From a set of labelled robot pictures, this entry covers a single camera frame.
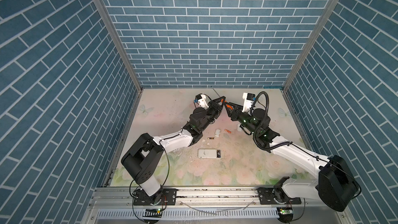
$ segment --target blue brick wallpaper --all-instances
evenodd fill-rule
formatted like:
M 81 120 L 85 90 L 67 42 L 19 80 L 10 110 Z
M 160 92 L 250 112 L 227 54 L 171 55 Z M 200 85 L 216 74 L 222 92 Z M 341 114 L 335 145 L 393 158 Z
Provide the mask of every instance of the blue brick wallpaper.
M 137 94 L 92 0 L 0 0 L 0 223 L 75 223 Z
M 398 223 L 398 0 L 340 0 L 287 90 L 315 151 L 363 193 L 357 223 Z
M 281 87 L 327 0 L 103 0 L 144 87 Z

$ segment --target metal grille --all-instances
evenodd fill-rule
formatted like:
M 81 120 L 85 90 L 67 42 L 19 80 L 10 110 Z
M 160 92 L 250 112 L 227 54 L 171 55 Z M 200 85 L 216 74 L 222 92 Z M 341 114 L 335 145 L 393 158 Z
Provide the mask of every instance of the metal grille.
M 216 212 L 222 208 L 200 208 L 200 210 L 215 213 L 208 214 L 192 210 L 190 208 L 170 208 L 163 212 L 162 220 L 203 220 L 203 219 L 237 219 L 237 218 L 279 218 L 277 209 L 274 207 L 252 207 L 245 210 L 228 210 L 223 212 Z M 145 216 L 155 215 L 151 212 L 146 212 L 145 208 L 135 209 L 135 213 L 139 218 Z M 135 219 L 131 209 L 100 209 L 98 211 L 97 219 Z M 157 217 L 145 217 L 148 220 L 158 220 Z

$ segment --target white phone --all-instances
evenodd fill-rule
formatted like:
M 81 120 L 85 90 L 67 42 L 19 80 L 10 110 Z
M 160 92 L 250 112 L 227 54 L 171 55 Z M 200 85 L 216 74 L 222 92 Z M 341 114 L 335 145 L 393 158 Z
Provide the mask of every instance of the white phone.
M 221 150 L 199 149 L 198 158 L 221 158 Z

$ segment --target table surface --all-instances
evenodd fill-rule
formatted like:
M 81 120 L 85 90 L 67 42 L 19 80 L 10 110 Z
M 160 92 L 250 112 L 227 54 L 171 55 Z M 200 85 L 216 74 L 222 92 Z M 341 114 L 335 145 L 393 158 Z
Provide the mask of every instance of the table surface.
M 220 96 L 225 96 L 227 102 L 238 105 L 243 105 L 244 92 L 256 95 L 261 91 L 267 92 L 270 128 L 287 140 L 305 146 L 279 89 L 215 90 Z M 200 93 L 205 93 L 212 99 L 218 98 L 211 88 L 144 89 L 121 155 L 127 152 L 142 133 L 162 136 L 180 130 L 195 109 L 193 100 Z M 261 96 L 259 102 L 265 105 L 265 97 Z M 285 158 L 257 148 L 251 136 L 237 131 L 237 125 L 238 122 L 231 121 L 223 109 L 220 117 L 203 132 L 199 142 L 168 153 L 170 174 L 166 186 L 266 185 L 275 184 L 284 176 L 312 178 L 308 172 Z M 221 129 L 220 137 L 208 140 L 208 137 L 215 137 L 216 129 Z M 200 159 L 197 156 L 198 149 L 220 149 L 221 159 Z M 166 174 L 167 159 L 163 154 L 154 175 L 159 182 L 163 182 Z M 111 187 L 128 187 L 131 181 L 132 177 L 119 161 Z

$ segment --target mounting plate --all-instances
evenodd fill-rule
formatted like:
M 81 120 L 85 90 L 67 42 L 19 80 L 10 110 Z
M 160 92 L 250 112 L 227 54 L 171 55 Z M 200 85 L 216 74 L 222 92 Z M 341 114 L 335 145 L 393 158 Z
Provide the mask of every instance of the mounting plate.
M 282 204 L 286 205 L 285 202 L 277 202 L 275 200 L 275 196 L 273 195 L 272 191 L 274 190 L 273 187 L 260 187 L 257 188 L 258 197 L 260 199 L 261 205 L 269 205 L 269 204 Z M 290 203 L 292 205 L 300 205 L 301 199 L 300 198 L 293 198 Z
M 142 189 L 137 190 L 136 196 L 137 199 L 134 200 L 134 206 L 151 206 L 149 197 Z M 176 205 L 177 189 L 163 189 L 163 196 L 166 197 L 167 205 Z

